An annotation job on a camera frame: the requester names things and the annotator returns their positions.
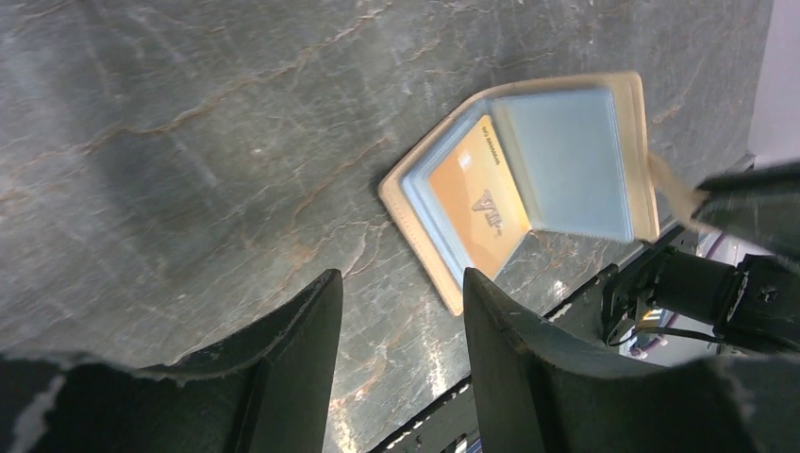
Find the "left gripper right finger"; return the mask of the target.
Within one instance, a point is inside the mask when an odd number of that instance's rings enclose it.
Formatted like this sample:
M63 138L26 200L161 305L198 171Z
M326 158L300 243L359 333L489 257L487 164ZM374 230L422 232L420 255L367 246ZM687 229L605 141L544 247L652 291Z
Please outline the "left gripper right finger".
M592 377L588 402L574 395L584 368L549 381L567 449L559 452L795 452L799 360L716 356L673 367L624 367Z

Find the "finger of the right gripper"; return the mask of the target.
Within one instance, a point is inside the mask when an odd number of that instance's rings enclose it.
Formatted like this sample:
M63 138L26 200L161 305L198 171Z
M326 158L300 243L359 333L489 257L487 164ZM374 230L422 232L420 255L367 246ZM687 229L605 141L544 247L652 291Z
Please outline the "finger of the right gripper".
M705 180L706 198L693 221L772 252L783 263L799 261L799 162L788 161Z

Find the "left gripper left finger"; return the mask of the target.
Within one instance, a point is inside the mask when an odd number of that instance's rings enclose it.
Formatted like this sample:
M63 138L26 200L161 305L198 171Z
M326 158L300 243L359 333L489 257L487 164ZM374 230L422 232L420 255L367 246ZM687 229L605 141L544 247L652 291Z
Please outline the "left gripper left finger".
M318 452L342 324L342 274L172 365L77 351L1 354L5 452Z

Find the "gold credit card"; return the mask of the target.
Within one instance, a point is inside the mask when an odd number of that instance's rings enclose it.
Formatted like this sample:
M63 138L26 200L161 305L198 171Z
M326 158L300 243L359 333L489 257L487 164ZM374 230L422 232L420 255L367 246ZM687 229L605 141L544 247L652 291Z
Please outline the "gold credit card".
M531 224L490 115L467 126L428 183L466 254L460 268L497 277Z

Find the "beige card holder wallet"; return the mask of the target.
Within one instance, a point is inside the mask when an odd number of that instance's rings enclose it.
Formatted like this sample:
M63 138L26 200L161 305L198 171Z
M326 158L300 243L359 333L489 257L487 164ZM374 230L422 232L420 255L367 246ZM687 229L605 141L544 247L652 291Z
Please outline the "beige card holder wallet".
M483 114L492 117L533 231L653 242L657 199L681 223L692 187L648 149L644 90L626 71L513 82L478 92L438 123L388 172L378 194L445 307L463 311L466 254L428 183L434 168Z

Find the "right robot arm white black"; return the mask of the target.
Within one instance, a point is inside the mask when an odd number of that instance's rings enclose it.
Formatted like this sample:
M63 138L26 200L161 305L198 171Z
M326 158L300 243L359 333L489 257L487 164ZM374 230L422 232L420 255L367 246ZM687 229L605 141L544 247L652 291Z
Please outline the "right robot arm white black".
M604 288L607 346L680 336L764 354L799 350L799 164L713 176L678 198L682 223L767 250L724 264L656 247Z

